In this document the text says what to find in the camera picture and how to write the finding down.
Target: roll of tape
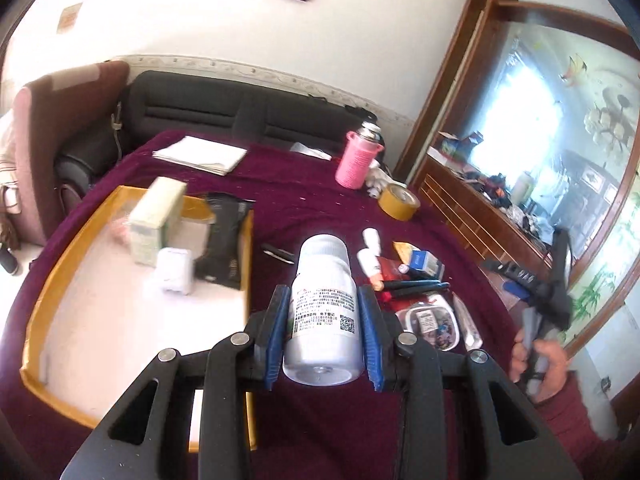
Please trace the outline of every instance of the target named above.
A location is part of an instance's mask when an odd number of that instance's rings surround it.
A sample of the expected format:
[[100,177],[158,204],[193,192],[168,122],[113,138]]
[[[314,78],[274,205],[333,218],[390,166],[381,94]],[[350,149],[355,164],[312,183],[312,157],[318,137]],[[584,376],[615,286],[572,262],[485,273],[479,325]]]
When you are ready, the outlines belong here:
[[407,188],[398,184],[389,184],[382,191],[378,205],[391,218],[406,222],[418,211],[420,201]]

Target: glass panel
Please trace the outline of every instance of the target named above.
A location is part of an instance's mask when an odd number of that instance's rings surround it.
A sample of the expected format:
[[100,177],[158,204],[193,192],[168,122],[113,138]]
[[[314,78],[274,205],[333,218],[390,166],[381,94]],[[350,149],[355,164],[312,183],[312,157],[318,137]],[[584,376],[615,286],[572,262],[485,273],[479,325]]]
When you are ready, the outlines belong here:
[[568,227],[579,258],[629,160],[640,62],[564,30],[506,26],[500,69],[462,135],[479,131],[484,137],[469,162],[485,174],[505,175],[509,190],[519,177],[532,182],[531,212]]
[[607,240],[569,294],[574,298],[574,323],[561,335],[569,343],[610,300],[640,252],[640,178]]

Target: triangular cutout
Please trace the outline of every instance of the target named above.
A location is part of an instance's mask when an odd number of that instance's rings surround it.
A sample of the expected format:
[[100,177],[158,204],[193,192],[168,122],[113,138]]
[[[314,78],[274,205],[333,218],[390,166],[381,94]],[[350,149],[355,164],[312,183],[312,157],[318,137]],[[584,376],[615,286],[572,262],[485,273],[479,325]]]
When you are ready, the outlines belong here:
[[536,430],[532,427],[524,414],[518,409],[507,392],[500,384],[489,384],[491,399],[494,402],[495,415],[500,428],[500,439],[505,446],[512,446],[527,440],[533,440]]
[[109,430],[109,438],[139,446],[145,440],[158,381],[149,381]]

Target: pink thermos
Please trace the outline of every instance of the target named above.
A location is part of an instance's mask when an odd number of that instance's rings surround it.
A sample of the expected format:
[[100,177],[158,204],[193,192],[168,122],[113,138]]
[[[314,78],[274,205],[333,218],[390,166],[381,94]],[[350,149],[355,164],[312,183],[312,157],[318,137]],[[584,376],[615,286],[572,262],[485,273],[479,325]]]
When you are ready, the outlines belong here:
[[357,132],[347,134],[347,147],[342,155],[335,181],[349,189],[360,189],[369,171],[371,161],[384,149],[380,144],[380,128],[373,123],[362,123]]

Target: black leather sofa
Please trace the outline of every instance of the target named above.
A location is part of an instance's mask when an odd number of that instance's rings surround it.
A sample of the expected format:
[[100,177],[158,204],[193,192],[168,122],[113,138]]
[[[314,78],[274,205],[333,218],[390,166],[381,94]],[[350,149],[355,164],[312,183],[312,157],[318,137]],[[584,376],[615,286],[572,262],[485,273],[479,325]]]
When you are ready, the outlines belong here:
[[[187,130],[284,150],[301,142],[340,155],[348,131],[364,120],[377,120],[363,108],[341,107],[324,98],[171,72],[143,72],[124,88],[120,102],[124,154],[165,130]],[[81,197],[114,166],[117,156],[107,116],[69,139],[54,168],[60,182]]]

